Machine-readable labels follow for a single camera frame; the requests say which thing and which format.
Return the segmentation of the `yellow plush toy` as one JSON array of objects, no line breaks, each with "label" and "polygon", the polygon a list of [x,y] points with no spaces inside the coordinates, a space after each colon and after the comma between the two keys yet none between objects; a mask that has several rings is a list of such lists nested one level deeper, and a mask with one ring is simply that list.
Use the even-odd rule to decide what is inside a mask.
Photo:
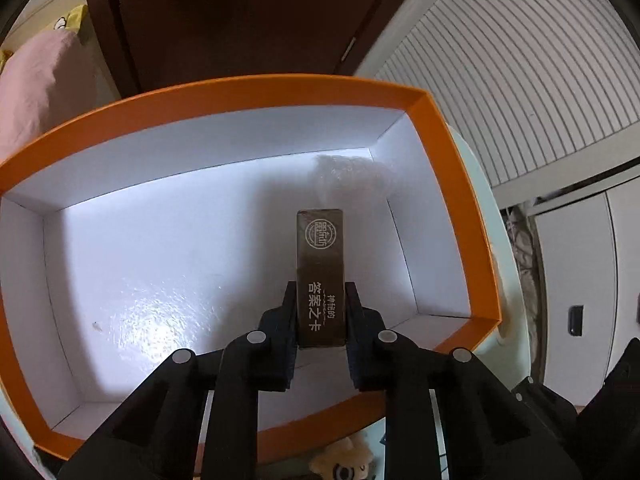
[{"label": "yellow plush toy", "polygon": [[309,469],[322,479],[367,479],[373,459],[369,445],[358,432],[328,445],[309,462]]}]

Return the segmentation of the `mint cartoon bed table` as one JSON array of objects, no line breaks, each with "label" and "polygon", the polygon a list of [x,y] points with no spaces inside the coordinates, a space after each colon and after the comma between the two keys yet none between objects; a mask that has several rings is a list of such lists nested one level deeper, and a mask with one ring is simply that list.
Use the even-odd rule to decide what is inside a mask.
[{"label": "mint cartoon bed table", "polygon": [[[509,237],[483,171],[457,143],[490,240],[503,323],[477,348],[508,386],[529,373],[524,299]],[[345,211],[347,281],[385,325],[435,349],[463,325],[453,292],[431,293],[409,263],[400,192],[426,196],[422,179],[378,148],[268,157],[213,166],[99,193],[65,205],[53,193],[1,199],[1,300],[27,393],[52,430],[42,449],[62,455],[98,428],[171,352],[206,353],[254,330],[295,278],[295,216],[323,207],[310,180],[318,155],[367,157],[393,171],[388,199]],[[8,365],[10,350],[1,350]],[[259,428],[320,420],[321,409],[356,405],[344,349],[304,350],[292,389],[260,397]]]}]

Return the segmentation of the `black purple marbled case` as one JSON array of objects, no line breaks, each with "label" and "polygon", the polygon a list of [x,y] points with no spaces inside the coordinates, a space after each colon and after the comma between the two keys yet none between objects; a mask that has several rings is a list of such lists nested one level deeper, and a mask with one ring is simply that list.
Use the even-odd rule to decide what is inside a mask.
[{"label": "black purple marbled case", "polygon": [[296,216],[296,292],[299,348],[345,342],[343,211],[301,210]]}]

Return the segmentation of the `orange cardboard box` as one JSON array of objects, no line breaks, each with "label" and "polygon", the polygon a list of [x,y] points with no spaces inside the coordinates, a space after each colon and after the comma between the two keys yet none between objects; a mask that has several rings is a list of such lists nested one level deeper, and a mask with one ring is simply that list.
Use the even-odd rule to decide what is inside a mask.
[{"label": "orange cardboard box", "polygon": [[1,166],[1,413],[70,457],[171,352],[224,348],[295,278],[320,156],[387,192],[344,203],[346,278],[388,327],[440,352],[501,321],[471,175],[433,98],[337,76],[158,90],[40,136]]}]

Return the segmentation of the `clear plastic bag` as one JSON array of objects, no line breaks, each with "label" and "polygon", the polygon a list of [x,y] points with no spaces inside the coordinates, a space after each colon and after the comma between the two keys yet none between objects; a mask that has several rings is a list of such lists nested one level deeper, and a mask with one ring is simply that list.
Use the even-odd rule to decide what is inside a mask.
[{"label": "clear plastic bag", "polygon": [[395,176],[382,162],[367,157],[318,155],[310,180],[324,208],[368,211],[384,203]]}]

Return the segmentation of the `white cabinet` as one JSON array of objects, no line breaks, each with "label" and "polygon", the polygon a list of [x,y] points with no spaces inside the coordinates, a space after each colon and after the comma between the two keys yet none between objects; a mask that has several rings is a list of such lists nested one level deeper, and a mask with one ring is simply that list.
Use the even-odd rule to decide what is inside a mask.
[{"label": "white cabinet", "polygon": [[575,405],[639,336],[639,181],[534,218],[544,270],[544,384]]}]

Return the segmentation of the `white slatted closet door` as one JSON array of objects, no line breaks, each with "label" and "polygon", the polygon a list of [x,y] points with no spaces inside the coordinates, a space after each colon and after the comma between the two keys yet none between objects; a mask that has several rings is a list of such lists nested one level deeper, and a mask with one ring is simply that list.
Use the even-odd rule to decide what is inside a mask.
[{"label": "white slatted closet door", "polygon": [[495,186],[639,118],[639,50],[608,0],[435,0],[375,76],[430,92]]}]

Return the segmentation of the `dark brown wooden door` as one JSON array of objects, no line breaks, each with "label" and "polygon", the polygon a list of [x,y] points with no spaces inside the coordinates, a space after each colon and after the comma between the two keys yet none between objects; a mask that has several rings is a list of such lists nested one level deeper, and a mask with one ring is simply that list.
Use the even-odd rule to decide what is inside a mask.
[{"label": "dark brown wooden door", "polygon": [[255,74],[332,74],[375,0],[88,0],[122,96]]}]

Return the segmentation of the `pink duvet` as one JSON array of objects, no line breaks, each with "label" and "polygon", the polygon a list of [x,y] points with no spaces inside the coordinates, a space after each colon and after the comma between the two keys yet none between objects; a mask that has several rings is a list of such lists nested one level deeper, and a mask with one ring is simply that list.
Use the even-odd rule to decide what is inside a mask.
[{"label": "pink duvet", "polygon": [[1,72],[1,158],[95,105],[94,64],[76,32],[40,32]]}]

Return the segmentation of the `yellow pillow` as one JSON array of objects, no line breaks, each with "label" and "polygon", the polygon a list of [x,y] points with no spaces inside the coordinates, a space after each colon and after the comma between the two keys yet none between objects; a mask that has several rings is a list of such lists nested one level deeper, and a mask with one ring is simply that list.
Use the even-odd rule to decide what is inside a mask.
[{"label": "yellow pillow", "polygon": [[0,70],[6,67],[6,63],[14,53],[32,37],[40,32],[48,30],[66,30],[76,35],[80,34],[82,23],[87,19],[88,6],[83,3],[73,9],[66,9],[63,12],[52,14],[52,10],[42,8],[32,14],[30,18],[19,24],[6,37],[1,46]]}]

